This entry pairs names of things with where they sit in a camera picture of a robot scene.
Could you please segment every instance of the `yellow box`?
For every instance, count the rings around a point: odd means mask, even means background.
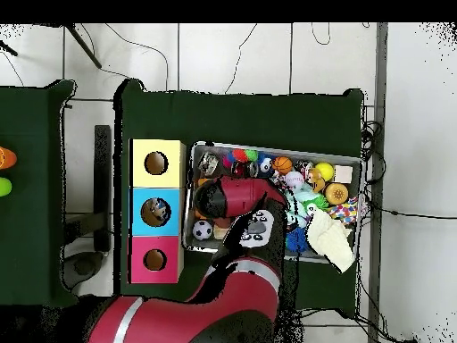
[[[133,187],[186,186],[186,146],[177,140],[133,139]]]

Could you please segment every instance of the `green table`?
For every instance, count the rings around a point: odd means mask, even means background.
[[[120,156],[120,162],[114,163],[115,269],[120,270],[115,288],[124,295],[183,301],[195,291],[211,259],[207,253],[186,251],[178,284],[128,284],[129,160],[125,147],[130,138],[179,139],[188,150],[194,142],[208,140],[360,157],[362,99],[359,89],[343,96],[146,92],[138,80],[126,79],[114,97],[114,155]],[[286,262],[286,281],[295,265]],[[296,308],[336,308],[353,316],[356,267],[355,262],[340,274],[330,264],[300,262]]]
[[[18,157],[1,170],[12,193],[0,197],[0,304],[71,305],[61,284],[63,196],[61,110],[75,83],[0,88],[0,146]]]

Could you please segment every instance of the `yellow ball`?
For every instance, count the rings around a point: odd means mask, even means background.
[[[324,179],[325,181],[329,181],[333,178],[335,170],[333,169],[333,166],[330,163],[318,163],[316,164],[316,168],[320,171],[322,179]]]

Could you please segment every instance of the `box hole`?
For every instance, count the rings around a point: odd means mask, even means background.
[[[145,169],[151,175],[162,175],[168,169],[168,159],[160,151],[149,153],[145,158]]]
[[[160,271],[167,264],[167,256],[158,248],[149,250],[143,258],[143,264],[149,271]]]
[[[170,205],[160,197],[146,200],[141,206],[141,219],[153,228],[165,225],[171,216]]]

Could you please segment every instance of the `stacked boxes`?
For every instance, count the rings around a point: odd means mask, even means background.
[[[177,283],[183,269],[186,147],[176,140],[130,140],[129,282]]]

